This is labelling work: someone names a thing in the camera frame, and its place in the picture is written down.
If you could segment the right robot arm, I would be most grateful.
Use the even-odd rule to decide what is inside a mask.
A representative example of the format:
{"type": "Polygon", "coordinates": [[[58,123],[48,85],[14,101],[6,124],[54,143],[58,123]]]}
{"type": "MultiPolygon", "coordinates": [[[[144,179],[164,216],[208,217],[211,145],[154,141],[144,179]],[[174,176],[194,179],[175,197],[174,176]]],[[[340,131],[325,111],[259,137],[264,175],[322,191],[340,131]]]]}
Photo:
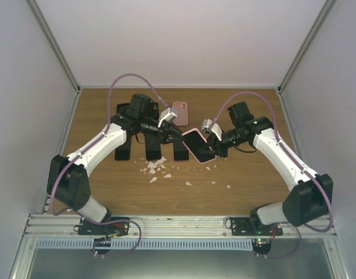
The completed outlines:
{"type": "Polygon", "coordinates": [[[331,177],[307,166],[281,138],[275,121],[265,116],[254,117],[245,102],[230,106],[228,113],[234,125],[228,131],[210,119],[203,120],[201,129],[208,139],[201,150],[225,158],[229,148],[246,142],[270,161],[289,189],[283,202],[251,210],[249,229],[253,234],[263,235],[276,223],[307,226],[310,221],[332,215],[331,177]]]}

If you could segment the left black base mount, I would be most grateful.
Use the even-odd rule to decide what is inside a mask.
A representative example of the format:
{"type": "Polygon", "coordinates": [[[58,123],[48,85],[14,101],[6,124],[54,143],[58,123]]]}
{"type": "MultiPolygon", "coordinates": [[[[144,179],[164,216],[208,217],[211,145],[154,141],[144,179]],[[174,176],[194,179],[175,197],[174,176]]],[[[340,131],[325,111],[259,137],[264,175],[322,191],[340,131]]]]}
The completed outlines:
{"type": "Polygon", "coordinates": [[[78,235],[94,235],[101,237],[122,237],[128,235],[128,217],[110,217],[107,221],[111,224],[98,225],[87,220],[80,220],[80,223],[73,227],[73,231],[78,235]]]}

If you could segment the aluminium front rail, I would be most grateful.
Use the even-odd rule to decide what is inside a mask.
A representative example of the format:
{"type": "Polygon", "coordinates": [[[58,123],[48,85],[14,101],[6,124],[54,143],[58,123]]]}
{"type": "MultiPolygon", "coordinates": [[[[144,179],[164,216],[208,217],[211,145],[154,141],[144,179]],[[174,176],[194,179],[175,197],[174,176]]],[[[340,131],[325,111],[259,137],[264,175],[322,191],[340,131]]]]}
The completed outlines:
{"type": "MultiPolygon", "coordinates": [[[[262,238],[256,235],[232,236],[230,229],[224,225],[225,216],[154,216],[130,215],[130,219],[139,224],[142,231],[142,238],[169,238],[169,239],[230,239],[230,238],[262,238]]],[[[53,216],[50,214],[31,214],[27,220],[23,232],[24,237],[86,237],[80,236],[73,231],[73,227],[80,223],[80,216],[65,214],[53,216]]],[[[312,221],[312,226],[322,228],[328,224],[328,217],[323,217],[312,221]]],[[[298,235],[290,224],[283,224],[283,235],[276,239],[295,239],[298,235]]],[[[335,229],[329,232],[315,232],[308,227],[299,227],[303,239],[322,238],[337,239],[335,229]]],[[[137,227],[131,224],[126,238],[138,238],[137,227]]]]}

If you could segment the black phone case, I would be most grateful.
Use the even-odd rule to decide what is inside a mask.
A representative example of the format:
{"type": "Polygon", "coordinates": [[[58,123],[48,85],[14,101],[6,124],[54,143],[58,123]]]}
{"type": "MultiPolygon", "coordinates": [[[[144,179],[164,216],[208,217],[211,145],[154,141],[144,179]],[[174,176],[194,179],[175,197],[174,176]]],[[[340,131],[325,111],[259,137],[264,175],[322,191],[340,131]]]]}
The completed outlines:
{"type": "Polygon", "coordinates": [[[125,117],[131,117],[131,108],[130,108],[130,103],[120,103],[116,107],[117,115],[119,117],[125,118],[125,117]]]}

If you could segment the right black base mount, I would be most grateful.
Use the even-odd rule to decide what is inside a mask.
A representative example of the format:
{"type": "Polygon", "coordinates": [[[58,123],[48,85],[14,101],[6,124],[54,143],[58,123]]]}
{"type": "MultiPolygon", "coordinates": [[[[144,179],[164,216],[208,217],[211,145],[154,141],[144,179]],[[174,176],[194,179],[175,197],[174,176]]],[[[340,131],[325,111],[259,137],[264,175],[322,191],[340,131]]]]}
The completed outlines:
{"type": "Polygon", "coordinates": [[[233,236],[275,237],[282,236],[283,230],[277,224],[264,225],[257,217],[226,217],[224,226],[233,236]]]}

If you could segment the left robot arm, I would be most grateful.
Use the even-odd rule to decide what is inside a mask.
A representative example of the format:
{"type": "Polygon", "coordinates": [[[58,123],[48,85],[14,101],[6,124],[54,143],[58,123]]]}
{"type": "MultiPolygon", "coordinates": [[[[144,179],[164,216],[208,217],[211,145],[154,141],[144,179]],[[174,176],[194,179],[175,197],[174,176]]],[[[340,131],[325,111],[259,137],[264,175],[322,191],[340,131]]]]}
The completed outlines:
{"type": "Polygon", "coordinates": [[[112,221],[106,217],[109,211],[91,194],[89,177],[97,165],[139,133],[151,135],[159,144],[182,140],[181,130],[173,123],[177,110],[167,107],[156,116],[154,105],[147,95],[133,95],[130,104],[112,116],[97,136],[77,151],[51,160],[47,193],[92,220],[91,227],[99,235],[111,230],[112,221]]]}

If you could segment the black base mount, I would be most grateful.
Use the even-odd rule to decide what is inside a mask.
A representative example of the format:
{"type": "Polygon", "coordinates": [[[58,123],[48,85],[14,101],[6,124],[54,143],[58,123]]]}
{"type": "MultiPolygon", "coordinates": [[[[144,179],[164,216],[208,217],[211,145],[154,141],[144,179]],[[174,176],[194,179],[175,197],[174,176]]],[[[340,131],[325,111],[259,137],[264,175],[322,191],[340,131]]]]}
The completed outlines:
{"type": "Polygon", "coordinates": [[[257,217],[226,217],[224,226],[233,236],[275,237],[282,236],[283,230],[277,224],[264,225],[257,217]]]}
{"type": "Polygon", "coordinates": [[[98,225],[87,220],[80,220],[80,223],[73,227],[73,231],[78,235],[94,235],[101,237],[122,237],[128,235],[128,217],[110,217],[107,221],[111,224],[98,225]]]}

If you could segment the black phone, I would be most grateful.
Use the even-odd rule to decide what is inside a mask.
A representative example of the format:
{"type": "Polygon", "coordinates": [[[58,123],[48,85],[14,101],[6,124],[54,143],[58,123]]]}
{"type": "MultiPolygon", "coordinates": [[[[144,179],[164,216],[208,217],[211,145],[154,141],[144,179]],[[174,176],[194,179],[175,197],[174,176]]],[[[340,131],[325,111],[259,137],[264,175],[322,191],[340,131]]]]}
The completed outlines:
{"type": "Polygon", "coordinates": [[[131,154],[131,140],[126,140],[125,143],[118,146],[115,149],[114,160],[116,161],[128,161],[131,154]]]}

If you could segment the white debris pile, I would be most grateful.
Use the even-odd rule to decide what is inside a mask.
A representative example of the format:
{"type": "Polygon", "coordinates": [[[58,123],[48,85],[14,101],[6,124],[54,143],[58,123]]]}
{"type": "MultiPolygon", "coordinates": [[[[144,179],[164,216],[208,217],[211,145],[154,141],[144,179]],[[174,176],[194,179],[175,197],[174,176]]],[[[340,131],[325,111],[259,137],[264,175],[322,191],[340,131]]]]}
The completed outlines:
{"type": "Polygon", "coordinates": [[[231,189],[232,183],[229,181],[229,175],[224,174],[223,169],[222,161],[199,163],[192,159],[175,162],[171,158],[162,157],[155,162],[146,161],[145,166],[140,168],[139,172],[149,177],[149,183],[172,182],[188,187],[213,185],[231,189]]]}

